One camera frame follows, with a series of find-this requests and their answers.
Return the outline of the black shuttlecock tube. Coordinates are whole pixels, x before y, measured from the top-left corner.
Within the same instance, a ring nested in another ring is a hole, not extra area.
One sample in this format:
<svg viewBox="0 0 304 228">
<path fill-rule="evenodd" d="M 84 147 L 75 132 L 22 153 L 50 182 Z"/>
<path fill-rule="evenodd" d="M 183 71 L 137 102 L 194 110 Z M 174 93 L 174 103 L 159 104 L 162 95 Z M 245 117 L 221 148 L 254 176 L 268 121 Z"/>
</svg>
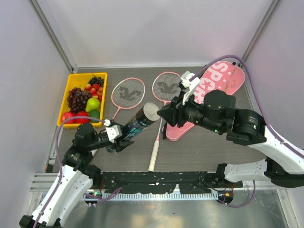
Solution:
<svg viewBox="0 0 304 228">
<path fill-rule="evenodd" d="M 132 127 L 130 130 L 130 134 L 127 139 L 132 140 L 135 136 L 139 135 L 142 131 L 144 131 L 147 127 L 152 125 L 154 122 L 150 121 L 143 112 L 143 107 L 136 113 L 136 115 L 129 120 L 127 123 L 132 123 Z"/>
</svg>

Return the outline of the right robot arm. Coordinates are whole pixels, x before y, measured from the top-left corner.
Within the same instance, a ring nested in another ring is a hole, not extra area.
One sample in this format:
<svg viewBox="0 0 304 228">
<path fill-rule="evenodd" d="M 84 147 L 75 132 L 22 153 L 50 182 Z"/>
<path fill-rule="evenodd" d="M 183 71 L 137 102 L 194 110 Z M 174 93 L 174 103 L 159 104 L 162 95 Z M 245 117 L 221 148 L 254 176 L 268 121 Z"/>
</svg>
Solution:
<svg viewBox="0 0 304 228">
<path fill-rule="evenodd" d="M 238 181 L 270 180 L 284 188 L 304 185 L 304 151 L 273 133 L 263 117 L 253 110 L 236 108 L 236 98 L 220 90 L 209 92 L 198 104 L 194 97 L 183 102 L 175 97 L 157 114 L 172 127 L 186 122 L 203 127 L 237 145 L 262 152 L 266 158 L 245 164 L 222 163 L 217 167 L 215 182 L 220 187 Z"/>
</svg>

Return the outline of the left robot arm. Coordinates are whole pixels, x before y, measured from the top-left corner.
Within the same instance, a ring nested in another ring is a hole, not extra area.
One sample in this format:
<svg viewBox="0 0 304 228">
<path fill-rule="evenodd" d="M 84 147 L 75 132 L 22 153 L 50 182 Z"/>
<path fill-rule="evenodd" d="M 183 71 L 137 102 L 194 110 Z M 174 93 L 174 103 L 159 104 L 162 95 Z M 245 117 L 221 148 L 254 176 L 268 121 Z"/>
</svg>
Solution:
<svg viewBox="0 0 304 228">
<path fill-rule="evenodd" d="M 24 215 L 22 228 L 61 228 L 78 201 L 102 182 L 101 170 L 91 164 L 96 150 L 113 145 L 119 152 L 130 143 L 122 139 L 124 126 L 105 120 L 106 128 L 97 132 L 92 124 L 77 128 L 72 146 L 65 153 L 59 173 L 40 205 Z"/>
</svg>

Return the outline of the clear tube lid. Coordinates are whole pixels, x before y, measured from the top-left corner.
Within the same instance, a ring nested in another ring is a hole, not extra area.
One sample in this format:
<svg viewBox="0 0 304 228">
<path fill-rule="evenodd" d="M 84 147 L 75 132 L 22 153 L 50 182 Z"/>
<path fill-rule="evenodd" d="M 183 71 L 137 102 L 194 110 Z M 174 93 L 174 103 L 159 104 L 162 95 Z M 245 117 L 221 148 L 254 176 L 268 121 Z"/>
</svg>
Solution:
<svg viewBox="0 0 304 228">
<path fill-rule="evenodd" d="M 159 120 L 160 116 L 158 116 L 157 112 L 159 111 L 159 108 L 154 103 L 146 103 L 143 107 L 144 115 L 150 120 L 150 121 L 157 121 Z"/>
</svg>

